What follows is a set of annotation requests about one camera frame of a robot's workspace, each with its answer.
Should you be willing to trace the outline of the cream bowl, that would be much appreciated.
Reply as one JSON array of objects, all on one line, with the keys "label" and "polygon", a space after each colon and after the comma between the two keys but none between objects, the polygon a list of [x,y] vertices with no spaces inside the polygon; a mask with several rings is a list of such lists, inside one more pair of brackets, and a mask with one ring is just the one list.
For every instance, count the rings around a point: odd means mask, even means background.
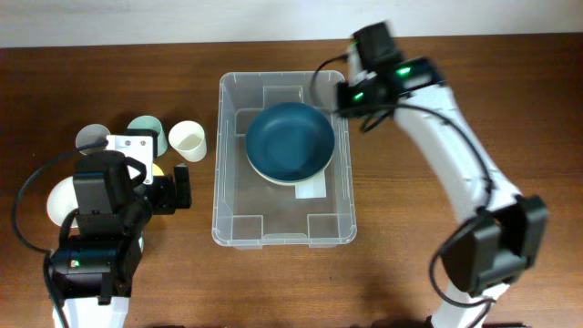
[{"label": "cream bowl", "polygon": [[247,153],[252,168],[264,179],[279,185],[295,185],[321,174],[332,162],[332,154]]}]

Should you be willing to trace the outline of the white small bowl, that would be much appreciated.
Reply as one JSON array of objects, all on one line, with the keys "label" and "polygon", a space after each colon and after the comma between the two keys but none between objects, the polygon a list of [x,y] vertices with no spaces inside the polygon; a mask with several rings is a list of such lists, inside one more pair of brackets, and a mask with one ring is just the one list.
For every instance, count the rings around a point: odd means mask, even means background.
[{"label": "white small bowl", "polygon": [[77,208],[73,177],[69,176],[58,182],[49,193],[46,201],[46,212],[55,225],[61,226],[66,216]]}]

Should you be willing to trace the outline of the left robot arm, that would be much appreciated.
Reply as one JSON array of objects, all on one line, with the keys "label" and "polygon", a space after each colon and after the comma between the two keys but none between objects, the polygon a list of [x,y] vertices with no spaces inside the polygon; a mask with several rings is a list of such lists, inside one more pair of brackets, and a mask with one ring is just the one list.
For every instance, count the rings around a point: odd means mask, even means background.
[{"label": "left robot arm", "polygon": [[121,327],[143,252],[143,230],[155,215],[192,204],[189,169],[146,182],[142,162],[114,150],[75,165],[77,207],[65,217],[58,247],[43,263],[57,327]]}]

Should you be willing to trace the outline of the dark blue bowl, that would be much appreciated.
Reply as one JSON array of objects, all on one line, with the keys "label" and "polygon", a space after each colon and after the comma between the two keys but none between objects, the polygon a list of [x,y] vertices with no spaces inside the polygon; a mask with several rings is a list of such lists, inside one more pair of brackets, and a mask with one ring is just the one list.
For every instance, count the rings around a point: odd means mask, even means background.
[{"label": "dark blue bowl", "polygon": [[332,124],[318,109],[298,102],[284,102],[264,109],[250,123],[245,136],[247,153],[332,154]]}]

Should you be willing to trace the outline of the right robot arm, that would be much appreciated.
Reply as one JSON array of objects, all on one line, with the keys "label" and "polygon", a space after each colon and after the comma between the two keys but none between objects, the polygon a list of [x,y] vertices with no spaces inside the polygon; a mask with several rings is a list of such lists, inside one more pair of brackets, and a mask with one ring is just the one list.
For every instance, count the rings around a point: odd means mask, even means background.
[{"label": "right robot arm", "polygon": [[429,261],[441,304],[425,326],[482,326],[497,299],[536,263],[546,204],[523,196],[498,169],[427,58],[381,67],[359,55],[343,60],[350,77],[338,87],[337,114],[361,118],[363,132],[391,118],[424,155],[459,224]]}]

